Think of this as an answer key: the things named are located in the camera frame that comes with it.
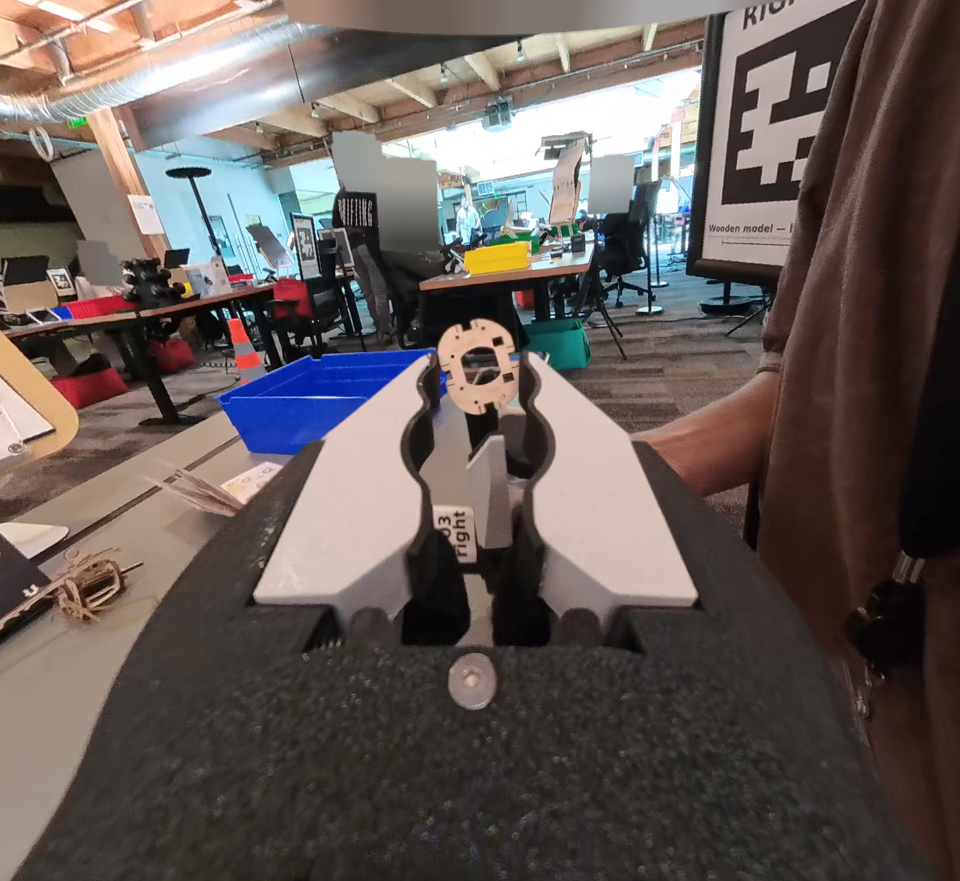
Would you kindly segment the round wooden gear part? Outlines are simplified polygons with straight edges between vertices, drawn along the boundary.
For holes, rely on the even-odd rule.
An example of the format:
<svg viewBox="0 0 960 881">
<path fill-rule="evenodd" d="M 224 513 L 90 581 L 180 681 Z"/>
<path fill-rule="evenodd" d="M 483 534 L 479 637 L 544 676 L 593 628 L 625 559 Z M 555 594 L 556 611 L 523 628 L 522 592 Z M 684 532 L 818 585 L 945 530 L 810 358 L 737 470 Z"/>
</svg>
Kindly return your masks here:
<svg viewBox="0 0 960 881">
<path fill-rule="evenodd" d="M 441 336 L 438 360 L 453 403 L 470 416 L 506 408 L 519 390 L 520 360 L 512 335 L 499 323 L 475 318 Z"/>
</svg>

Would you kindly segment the black kit box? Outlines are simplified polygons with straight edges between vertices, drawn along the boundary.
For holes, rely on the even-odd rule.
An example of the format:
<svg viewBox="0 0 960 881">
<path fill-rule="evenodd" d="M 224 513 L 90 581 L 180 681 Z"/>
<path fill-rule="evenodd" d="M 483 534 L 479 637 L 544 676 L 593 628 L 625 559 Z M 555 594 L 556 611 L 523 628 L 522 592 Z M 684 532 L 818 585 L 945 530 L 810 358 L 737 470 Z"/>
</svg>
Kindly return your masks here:
<svg viewBox="0 0 960 881">
<path fill-rule="evenodd" d="M 1 628 L 1 641 L 25 628 L 54 605 L 52 596 L 44 595 L 31 600 L 48 587 L 51 579 L 40 567 L 27 558 L 5 537 L 1 537 L 1 617 L 6 618 L 23 604 L 28 604 L 26 613 L 8 620 Z"/>
</svg>

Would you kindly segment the black bulky device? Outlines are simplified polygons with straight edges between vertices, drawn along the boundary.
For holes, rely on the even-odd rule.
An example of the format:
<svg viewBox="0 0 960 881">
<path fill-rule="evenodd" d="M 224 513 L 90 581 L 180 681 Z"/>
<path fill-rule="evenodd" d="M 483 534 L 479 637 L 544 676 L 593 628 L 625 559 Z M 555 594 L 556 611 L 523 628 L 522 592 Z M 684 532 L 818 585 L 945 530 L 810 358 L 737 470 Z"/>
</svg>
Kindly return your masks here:
<svg viewBox="0 0 960 881">
<path fill-rule="evenodd" d="M 186 295 L 184 284 L 171 281 L 171 271 L 162 259 L 131 259 L 121 262 L 126 290 L 122 294 L 135 311 L 165 308 L 180 303 Z"/>
</svg>

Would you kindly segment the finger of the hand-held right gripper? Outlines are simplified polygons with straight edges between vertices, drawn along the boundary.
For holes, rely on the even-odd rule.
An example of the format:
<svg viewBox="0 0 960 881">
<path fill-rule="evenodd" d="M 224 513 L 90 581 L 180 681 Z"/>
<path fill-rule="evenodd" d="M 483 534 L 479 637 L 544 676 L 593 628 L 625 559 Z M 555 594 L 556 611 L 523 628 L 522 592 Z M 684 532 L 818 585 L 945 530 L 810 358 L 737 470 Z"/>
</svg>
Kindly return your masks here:
<svg viewBox="0 0 960 881">
<path fill-rule="evenodd" d="M 514 512 L 520 504 L 520 476 L 509 467 L 507 441 L 490 433 L 467 459 L 466 490 L 474 515 L 477 544 L 504 551 L 514 541 Z"/>
</svg>

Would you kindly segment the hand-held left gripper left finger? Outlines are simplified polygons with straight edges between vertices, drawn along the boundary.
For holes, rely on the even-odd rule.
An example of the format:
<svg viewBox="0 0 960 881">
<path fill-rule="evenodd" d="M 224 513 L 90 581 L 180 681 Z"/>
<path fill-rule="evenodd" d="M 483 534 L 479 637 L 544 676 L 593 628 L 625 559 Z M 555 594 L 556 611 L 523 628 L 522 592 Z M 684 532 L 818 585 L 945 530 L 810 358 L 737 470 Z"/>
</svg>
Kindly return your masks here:
<svg viewBox="0 0 960 881">
<path fill-rule="evenodd" d="M 440 374 L 435 352 L 414 357 L 321 440 L 254 587 L 258 607 L 396 619 L 413 599 L 409 555 L 433 528 L 421 468 L 434 447 Z"/>
</svg>

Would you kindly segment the red plastic bin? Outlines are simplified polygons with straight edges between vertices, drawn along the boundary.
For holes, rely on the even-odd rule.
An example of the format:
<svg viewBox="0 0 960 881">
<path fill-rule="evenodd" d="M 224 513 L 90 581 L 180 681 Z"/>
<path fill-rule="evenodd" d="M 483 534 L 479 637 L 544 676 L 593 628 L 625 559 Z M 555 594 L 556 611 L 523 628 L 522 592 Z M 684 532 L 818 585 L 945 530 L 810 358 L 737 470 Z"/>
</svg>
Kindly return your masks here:
<svg viewBox="0 0 960 881">
<path fill-rule="evenodd" d="M 65 302 L 52 311 L 63 321 L 86 321 L 131 313 L 135 307 L 123 295 L 111 294 Z"/>
<path fill-rule="evenodd" d="M 121 374 L 112 366 L 71 376 L 56 375 L 51 384 L 77 411 L 126 395 L 129 391 Z"/>
</svg>

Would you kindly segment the cardboard structure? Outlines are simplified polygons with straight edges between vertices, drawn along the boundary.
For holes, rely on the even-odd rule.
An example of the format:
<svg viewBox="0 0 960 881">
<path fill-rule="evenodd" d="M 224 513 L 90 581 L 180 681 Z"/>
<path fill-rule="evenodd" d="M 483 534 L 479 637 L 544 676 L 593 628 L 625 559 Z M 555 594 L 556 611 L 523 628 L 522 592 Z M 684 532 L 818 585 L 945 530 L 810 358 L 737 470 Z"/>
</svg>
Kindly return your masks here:
<svg viewBox="0 0 960 881">
<path fill-rule="evenodd" d="M 550 227 L 570 227 L 579 210 L 580 170 L 584 154 L 593 156 L 593 136 L 585 131 L 542 138 L 539 150 L 546 161 L 556 162 L 547 223 Z"/>
</svg>

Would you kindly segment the yellow plastic bin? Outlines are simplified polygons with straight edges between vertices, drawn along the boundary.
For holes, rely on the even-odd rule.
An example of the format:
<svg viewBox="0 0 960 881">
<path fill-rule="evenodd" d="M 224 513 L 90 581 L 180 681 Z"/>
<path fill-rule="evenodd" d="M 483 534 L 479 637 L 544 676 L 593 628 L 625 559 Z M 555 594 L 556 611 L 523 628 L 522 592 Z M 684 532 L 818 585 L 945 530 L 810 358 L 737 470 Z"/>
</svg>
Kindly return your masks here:
<svg viewBox="0 0 960 881">
<path fill-rule="evenodd" d="M 530 265 L 530 242 L 515 240 L 468 250 L 463 268 L 471 276 L 525 271 Z"/>
</svg>

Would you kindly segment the black tripod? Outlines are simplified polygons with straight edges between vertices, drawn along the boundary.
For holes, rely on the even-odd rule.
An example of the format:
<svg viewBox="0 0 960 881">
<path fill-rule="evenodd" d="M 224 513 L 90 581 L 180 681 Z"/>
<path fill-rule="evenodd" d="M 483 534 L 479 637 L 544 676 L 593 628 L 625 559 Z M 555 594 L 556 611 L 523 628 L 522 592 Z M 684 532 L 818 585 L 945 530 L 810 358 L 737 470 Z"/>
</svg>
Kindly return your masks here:
<svg viewBox="0 0 960 881">
<path fill-rule="evenodd" d="M 583 327 L 589 327 L 592 316 L 595 314 L 599 315 L 620 357 L 624 361 L 627 361 L 628 356 L 623 347 L 622 332 L 610 315 L 606 298 L 607 295 L 599 278 L 599 273 L 596 271 L 590 272 L 583 286 L 581 306 L 577 309 L 577 316 L 582 322 Z"/>
</svg>

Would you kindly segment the orange traffic cone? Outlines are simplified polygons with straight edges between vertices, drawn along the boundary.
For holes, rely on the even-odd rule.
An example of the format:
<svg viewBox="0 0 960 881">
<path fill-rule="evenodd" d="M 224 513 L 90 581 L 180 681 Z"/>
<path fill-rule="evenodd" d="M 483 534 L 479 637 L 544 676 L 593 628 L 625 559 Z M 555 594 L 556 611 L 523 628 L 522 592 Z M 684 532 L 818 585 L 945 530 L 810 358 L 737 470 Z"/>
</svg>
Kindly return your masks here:
<svg viewBox="0 0 960 881">
<path fill-rule="evenodd" d="M 227 326 L 240 383 L 246 385 L 263 377 L 267 373 L 266 368 L 247 333 L 243 321 L 232 316 L 229 318 Z"/>
</svg>

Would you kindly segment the assembled wooden model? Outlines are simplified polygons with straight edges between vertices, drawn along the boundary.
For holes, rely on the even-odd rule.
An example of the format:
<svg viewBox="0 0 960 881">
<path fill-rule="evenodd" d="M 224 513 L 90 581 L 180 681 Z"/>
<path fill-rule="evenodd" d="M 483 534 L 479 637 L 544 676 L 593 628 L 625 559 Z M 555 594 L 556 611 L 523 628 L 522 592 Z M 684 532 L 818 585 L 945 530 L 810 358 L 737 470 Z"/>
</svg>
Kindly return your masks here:
<svg viewBox="0 0 960 881">
<path fill-rule="evenodd" d="M 110 606 L 127 588 L 129 575 L 143 561 L 124 563 L 117 549 L 64 553 L 64 566 L 54 579 L 57 611 L 79 623 L 96 622 L 100 611 Z"/>
</svg>

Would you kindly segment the person's right forearm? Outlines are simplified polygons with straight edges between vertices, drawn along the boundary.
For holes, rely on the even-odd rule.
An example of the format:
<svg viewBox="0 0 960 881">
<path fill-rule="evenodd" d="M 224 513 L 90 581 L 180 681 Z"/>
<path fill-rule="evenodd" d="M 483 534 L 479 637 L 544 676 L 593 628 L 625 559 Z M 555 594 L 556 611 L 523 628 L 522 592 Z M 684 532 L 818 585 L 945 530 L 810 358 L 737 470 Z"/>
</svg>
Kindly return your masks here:
<svg viewBox="0 0 960 881">
<path fill-rule="evenodd" d="M 780 384 L 778 372 L 758 373 L 732 394 L 631 439 L 651 446 L 702 497 L 750 484 L 762 477 Z"/>
</svg>

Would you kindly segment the green storage bin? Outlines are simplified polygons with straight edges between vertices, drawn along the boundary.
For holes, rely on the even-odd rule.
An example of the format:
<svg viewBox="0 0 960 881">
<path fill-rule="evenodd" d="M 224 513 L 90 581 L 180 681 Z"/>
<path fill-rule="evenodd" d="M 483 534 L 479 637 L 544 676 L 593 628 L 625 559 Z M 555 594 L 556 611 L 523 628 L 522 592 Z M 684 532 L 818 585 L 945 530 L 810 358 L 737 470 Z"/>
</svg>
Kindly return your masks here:
<svg viewBox="0 0 960 881">
<path fill-rule="evenodd" d="M 579 318 L 532 321 L 522 325 L 526 349 L 544 356 L 555 371 L 581 371 L 592 361 L 592 346 Z"/>
</svg>

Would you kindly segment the black floor lamp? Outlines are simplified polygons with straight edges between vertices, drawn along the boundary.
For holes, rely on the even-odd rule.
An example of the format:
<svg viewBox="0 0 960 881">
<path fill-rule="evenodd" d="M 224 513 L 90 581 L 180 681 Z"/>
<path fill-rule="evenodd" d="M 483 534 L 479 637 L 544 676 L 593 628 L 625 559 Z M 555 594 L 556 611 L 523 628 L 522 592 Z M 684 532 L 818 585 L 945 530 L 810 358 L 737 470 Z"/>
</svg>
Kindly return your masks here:
<svg viewBox="0 0 960 881">
<path fill-rule="evenodd" d="M 206 205 L 201 197 L 198 181 L 200 179 L 205 179 L 212 174 L 211 168 L 204 166 L 179 166 L 171 167 L 165 171 L 165 175 L 169 179 L 173 180 L 185 180 L 190 185 L 191 191 L 193 193 L 194 199 L 198 206 L 198 212 L 202 220 L 203 226 L 206 229 L 206 233 L 210 242 L 210 246 L 214 251 L 216 257 L 222 258 L 223 252 L 219 242 L 219 239 L 216 236 L 216 233 L 213 230 L 209 213 L 207 211 Z"/>
</svg>

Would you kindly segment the blue plastic bin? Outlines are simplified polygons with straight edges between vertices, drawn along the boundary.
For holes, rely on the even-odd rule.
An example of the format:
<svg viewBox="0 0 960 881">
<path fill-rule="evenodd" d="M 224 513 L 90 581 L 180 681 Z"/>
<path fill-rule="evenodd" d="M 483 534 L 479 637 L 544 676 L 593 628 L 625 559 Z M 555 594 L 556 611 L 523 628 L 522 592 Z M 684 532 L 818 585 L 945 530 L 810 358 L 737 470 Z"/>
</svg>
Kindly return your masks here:
<svg viewBox="0 0 960 881">
<path fill-rule="evenodd" d="M 219 398 L 253 454 L 296 455 L 365 404 L 434 348 L 304 357 Z"/>
</svg>

